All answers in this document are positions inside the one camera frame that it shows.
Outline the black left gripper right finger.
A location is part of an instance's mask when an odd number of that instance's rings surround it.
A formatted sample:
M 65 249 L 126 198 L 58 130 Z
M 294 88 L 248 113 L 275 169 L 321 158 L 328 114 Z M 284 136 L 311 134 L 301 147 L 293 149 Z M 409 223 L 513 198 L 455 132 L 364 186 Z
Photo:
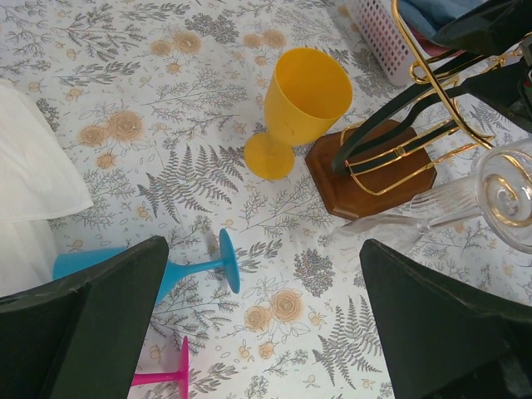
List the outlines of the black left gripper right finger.
M 397 398 L 529 398 L 531 308 L 375 239 L 359 254 Z

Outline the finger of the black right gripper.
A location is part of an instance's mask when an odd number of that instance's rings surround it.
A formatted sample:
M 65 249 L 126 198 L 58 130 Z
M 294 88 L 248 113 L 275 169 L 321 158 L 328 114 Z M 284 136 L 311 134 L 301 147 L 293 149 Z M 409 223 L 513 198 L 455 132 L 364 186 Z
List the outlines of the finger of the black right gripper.
M 471 76 L 456 88 L 456 95 L 472 95 L 521 129 L 531 128 L 531 66 L 516 62 Z
M 500 55 L 531 32 L 531 1 L 486 1 L 434 36 L 443 47 L 476 55 Z

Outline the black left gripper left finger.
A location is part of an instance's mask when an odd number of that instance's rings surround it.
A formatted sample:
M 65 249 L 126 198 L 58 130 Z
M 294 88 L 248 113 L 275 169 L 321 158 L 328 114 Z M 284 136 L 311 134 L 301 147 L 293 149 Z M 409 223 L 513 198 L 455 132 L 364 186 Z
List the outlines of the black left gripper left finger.
M 169 248 L 154 236 L 1 299 L 3 398 L 125 398 Z

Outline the ribbed clear wine glass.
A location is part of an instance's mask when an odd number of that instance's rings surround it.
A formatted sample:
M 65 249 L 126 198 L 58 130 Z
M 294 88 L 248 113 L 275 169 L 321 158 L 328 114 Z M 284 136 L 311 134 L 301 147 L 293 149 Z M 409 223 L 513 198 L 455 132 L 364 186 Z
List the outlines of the ribbed clear wine glass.
M 422 237 L 481 217 L 511 248 L 531 252 L 531 139 L 484 153 L 470 175 L 416 195 L 411 216 L 375 214 L 333 231 L 335 239 L 375 239 L 406 252 Z

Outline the gold wire wine glass rack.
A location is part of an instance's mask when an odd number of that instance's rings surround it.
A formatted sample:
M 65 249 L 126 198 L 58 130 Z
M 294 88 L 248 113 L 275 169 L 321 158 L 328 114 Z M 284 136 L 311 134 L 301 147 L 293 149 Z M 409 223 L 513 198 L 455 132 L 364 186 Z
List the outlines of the gold wire wine glass rack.
M 426 149 L 447 135 L 462 131 L 470 148 L 491 147 L 493 136 L 475 131 L 460 113 L 456 88 L 516 62 L 531 66 L 531 32 L 500 55 L 451 49 L 430 57 L 391 2 L 392 18 L 416 58 L 408 70 L 412 83 L 363 123 L 319 139 L 306 158 L 327 211 L 345 219 L 378 214 L 430 189 L 436 162 Z

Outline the yellow plastic goblet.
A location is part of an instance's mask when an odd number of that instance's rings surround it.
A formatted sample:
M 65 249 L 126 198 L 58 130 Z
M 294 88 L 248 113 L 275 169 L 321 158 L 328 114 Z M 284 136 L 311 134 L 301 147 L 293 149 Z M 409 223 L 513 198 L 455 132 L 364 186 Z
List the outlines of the yellow plastic goblet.
M 324 135 L 352 104 L 352 84 L 342 66 L 314 48 L 285 52 L 277 61 L 264 99 L 266 131 L 244 146 L 250 171 L 266 180 L 293 169 L 293 147 Z

